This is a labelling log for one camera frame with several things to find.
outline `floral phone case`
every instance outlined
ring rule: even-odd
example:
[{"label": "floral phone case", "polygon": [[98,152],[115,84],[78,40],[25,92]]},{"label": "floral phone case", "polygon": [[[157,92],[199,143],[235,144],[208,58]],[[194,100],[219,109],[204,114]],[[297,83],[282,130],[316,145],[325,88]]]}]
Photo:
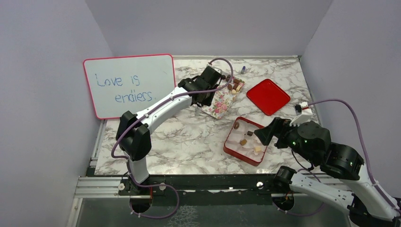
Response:
[{"label": "floral phone case", "polygon": [[[220,73],[228,76],[228,73],[222,72],[220,70]],[[209,114],[210,116],[216,118],[216,119],[221,119],[224,114],[227,112],[228,108],[231,106],[231,104],[235,101],[235,98],[237,95],[241,92],[242,88],[244,87],[244,81],[239,79],[240,83],[239,85],[241,86],[239,91],[236,94],[232,94],[230,90],[228,90],[227,87],[215,92],[212,104],[211,106],[204,106],[202,107],[202,111]],[[226,83],[225,80],[221,81],[221,84],[219,87],[224,86]]]}]

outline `marble countertop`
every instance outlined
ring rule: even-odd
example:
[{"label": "marble countertop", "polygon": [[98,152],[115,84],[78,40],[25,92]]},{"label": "marble countertop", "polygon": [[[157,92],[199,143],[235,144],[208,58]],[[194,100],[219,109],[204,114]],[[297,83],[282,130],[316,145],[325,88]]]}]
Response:
[{"label": "marble countertop", "polygon": [[[177,83],[183,78],[200,75],[207,62],[174,60]],[[195,114],[195,107],[191,106],[161,124],[151,135],[152,150],[147,155],[150,174],[259,174],[276,173],[282,165],[300,168],[289,149],[273,146],[277,140],[275,138],[259,166],[252,166],[223,151],[224,141],[238,116],[268,125],[276,116],[295,117],[294,105],[311,101],[298,59],[246,59],[230,62],[234,67],[234,76],[244,80],[245,85],[228,112],[217,120],[203,112]],[[216,61],[213,66],[229,72],[228,65],[223,61]],[[240,74],[243,66],[246,72]],[[290,102],[272,116],[266,116],[246,97],[246,92],[264,79],[273,80],[291,97]],[[315,110],[312,111],[312,120],[318,122]],[[127,171],[124,159],[113,159],[110,155],[118,124],[118,120],[108,120],[106,123],[96,175],[122,175]],[[116,154],[121,155],[122,151],[118,148]],[[310,166],[299,155],[296,154],[296,157],[304,166]]]}]

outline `red square plate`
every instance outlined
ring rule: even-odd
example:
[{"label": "red square plate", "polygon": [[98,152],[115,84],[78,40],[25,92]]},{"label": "red square plate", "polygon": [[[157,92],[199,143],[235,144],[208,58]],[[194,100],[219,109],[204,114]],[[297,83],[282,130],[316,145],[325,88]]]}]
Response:
[{"label": "red square plate", "polygon": [[290,96],[271,79],[265,79],[253,88],[246,96],[267,116],[272,116],[290,101]]}]

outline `white wall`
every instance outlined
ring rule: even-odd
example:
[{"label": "white wall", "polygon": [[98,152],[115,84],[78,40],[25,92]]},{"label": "white wall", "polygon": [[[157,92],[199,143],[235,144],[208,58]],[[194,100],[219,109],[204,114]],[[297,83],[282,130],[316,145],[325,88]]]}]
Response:
[{"label": "white wall", "polygon": [[[401,1],[333,0],[301,66],[315,100],[341,98],[355,109],[375,178],[401,196]],[[333,141],[362,153],[351,113],[318,106]]]},{"label": "white wall", "polygon": [[301,55],[331,0],[86,0],[116,56]]},{"label": "white wall", "polygon": [[0,5],[0,226],[65,226],[99,124],[82,61],[112,54],[83,0]]}]

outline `red box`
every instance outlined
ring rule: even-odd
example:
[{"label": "red box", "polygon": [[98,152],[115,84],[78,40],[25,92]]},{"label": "red box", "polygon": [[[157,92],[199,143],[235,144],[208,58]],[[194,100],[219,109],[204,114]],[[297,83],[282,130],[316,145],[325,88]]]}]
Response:
[{"label": "red box", "polygon": [[[264,127],[243,117],[237,117],[234,124],[236,122],[239,123],[239,128],[234,129],[233,125],[226,141],[224,142],[223,151],[251,164],[252,166],[258,166],[263,161],[267,146],[262,145],[255,134],[249,136],[247,135],[247,132],[253,132],[256,129]],[[239,142],[243,139],[246,139],[247,143],[242,146]],[[253,150],[253,148],[257,146],[261,148],[261,151],[258,154]]]}]

